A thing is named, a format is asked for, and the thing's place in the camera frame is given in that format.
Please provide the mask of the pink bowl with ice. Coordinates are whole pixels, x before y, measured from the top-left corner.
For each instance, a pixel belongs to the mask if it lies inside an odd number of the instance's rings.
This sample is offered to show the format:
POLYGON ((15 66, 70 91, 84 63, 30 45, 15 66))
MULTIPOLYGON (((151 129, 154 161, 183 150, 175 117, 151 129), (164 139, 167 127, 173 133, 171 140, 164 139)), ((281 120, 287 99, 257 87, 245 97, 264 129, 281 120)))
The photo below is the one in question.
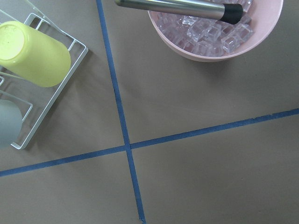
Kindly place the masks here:
POLYGON ((247 42, 238 47, 234 52, 227 54, 225 53, 221 57, 207 57, 199 56, 188 51, 185 51, 170 40, 168 40, 158 28, 156 22, 158 21, 158 12, 148 11, 149 18, 152 22, 156 32, 163 40, 163 42, 174 52, 187 59, 198 61, 198 62, 219 62, 228 59, 232 59, 236 56, 240 56, 263 42, 272 30, 275 28, 283 8, 283 0, 254 0, 253 5, 248 11, 248 16, 251 17, 250 26, 254 33, 247 42))

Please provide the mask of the yellow cup on rack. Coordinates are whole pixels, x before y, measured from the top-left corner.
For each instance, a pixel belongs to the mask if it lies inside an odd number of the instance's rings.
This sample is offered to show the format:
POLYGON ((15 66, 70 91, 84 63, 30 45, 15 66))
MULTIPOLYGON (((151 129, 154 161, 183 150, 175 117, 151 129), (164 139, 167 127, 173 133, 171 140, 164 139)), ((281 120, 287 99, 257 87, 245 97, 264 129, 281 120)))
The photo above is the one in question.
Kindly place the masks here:
POLYGON ((41 87, 52 87, 68 74, 71 56, 64 44, 19 21, 0 25, 0 65, 41 87))

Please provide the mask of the grey cup on rack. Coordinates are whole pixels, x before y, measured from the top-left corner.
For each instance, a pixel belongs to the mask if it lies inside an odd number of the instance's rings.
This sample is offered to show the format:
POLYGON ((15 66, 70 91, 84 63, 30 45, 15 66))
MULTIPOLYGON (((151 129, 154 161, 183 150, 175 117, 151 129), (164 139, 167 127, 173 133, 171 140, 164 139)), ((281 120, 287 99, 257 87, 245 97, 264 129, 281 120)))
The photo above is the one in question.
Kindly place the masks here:
POLYGON ((17 140, 22 127, 19 107, 12 101, 0 100, 0 148, 8 147, 17 140))

